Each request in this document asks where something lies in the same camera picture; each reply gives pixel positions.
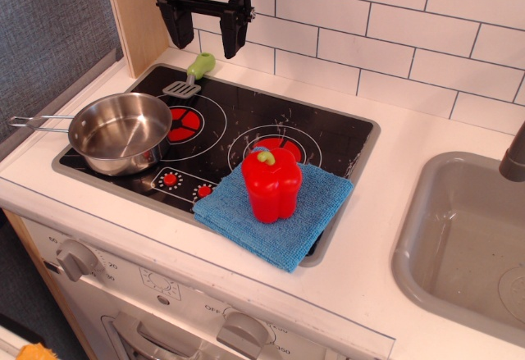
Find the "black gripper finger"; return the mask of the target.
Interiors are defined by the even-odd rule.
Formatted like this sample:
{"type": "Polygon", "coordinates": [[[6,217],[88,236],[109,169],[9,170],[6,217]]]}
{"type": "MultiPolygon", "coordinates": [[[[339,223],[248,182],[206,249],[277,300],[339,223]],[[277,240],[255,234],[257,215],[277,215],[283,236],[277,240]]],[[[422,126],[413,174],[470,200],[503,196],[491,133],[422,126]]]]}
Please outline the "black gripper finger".
{"type": "Polygon", "coordinates": [[[236,11],[225,11],[221,15],[221,38],[226,59],[233,58],[245,45],[248,22],[236,11]]]}
{"type": "Polygon", "coordinates": [[[157,0],[171,41],[178,48],[185,48],[194,39],[194,27],[190,11],[181,10],[164,0],[157,0]]]}

